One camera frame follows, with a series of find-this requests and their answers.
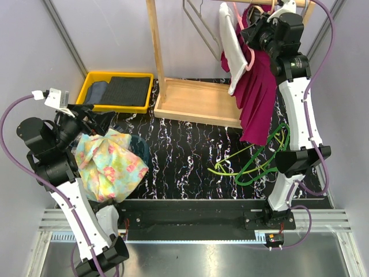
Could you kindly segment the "white garment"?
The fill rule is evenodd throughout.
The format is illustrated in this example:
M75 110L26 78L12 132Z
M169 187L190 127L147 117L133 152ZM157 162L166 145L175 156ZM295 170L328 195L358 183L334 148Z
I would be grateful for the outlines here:
M227 3L221 3L219 8L220 38L231 75L231 84L228 89L230 95L234 94L236 85L246 72L248 65L236 35L234 19L234 14Z

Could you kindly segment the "floral pastel garment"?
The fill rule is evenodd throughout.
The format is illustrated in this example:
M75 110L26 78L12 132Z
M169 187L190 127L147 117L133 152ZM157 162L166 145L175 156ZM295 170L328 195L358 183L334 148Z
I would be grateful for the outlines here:
M82 138L75 156L88 200L120 203L139 185L149 167L129 150L131 135L113 132Z

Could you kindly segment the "navy plaid skirt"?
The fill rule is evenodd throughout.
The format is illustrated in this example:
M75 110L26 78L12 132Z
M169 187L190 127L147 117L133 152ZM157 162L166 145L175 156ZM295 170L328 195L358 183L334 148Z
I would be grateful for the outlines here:
M118 125L117 123L115 123L115 122L113 122L111 125L110 125L110 127L109 127L109 129L108 129L108 131L107 131L107 133L106 133L106 135L109 135L110 133L113 133L113 132L118 132L118 133L122 133L124 131L124 129L120 126L120 125ZM81 134L79 134L78 136L77 136L77 138L69 145L69 150L71 151L71 153L73 154L73 155L75 155L76 154L76 151L77 151L77 147L78 147L78 145L79 145L79 143L80 143L80 140L82 139L82 138L85 138L85 137L87 137L87 135L86 134L84 134L84 133L81 133Z

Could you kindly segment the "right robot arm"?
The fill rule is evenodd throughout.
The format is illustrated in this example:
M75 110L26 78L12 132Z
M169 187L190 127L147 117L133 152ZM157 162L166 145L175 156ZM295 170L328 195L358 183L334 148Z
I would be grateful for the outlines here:
M269 229L289 220L289 205L297 186L308 169L321 164L332 153L328 145L323 145L315 122L309 87L310 64L299 51L303 31L300 15L279 9L271 15L263 14L241 32L250 48L262 50L269 56L289 123L289 149L276 154L276 183L259 216Z

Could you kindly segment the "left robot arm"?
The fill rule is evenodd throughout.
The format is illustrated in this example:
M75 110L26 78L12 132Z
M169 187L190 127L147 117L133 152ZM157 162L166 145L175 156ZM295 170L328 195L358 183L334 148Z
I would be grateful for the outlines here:
M91 207L69 145L81 133L105 135L116 114L95 113L91 105L70 108L70 115L59 111L54 121L23 120L17 135L29 149L27 159L38 183L60 206L76 238L81 259L77 276L103 276L129 258L118 234L125 215L112 200Z

